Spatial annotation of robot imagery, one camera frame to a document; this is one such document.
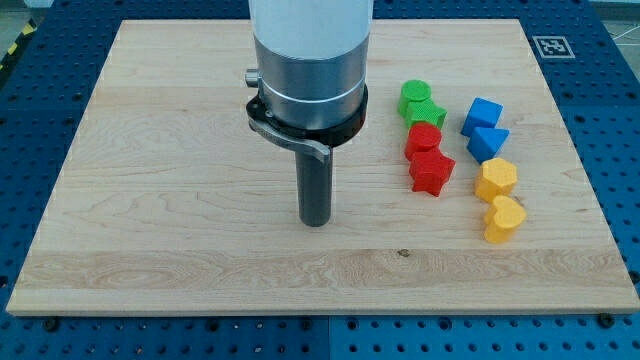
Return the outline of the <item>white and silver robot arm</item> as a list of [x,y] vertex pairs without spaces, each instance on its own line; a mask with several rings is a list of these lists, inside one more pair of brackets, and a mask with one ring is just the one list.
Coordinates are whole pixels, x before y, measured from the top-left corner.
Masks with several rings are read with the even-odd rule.
[[301,129],[344,122],[364,96],[372,0],[249,0],[259,95]]

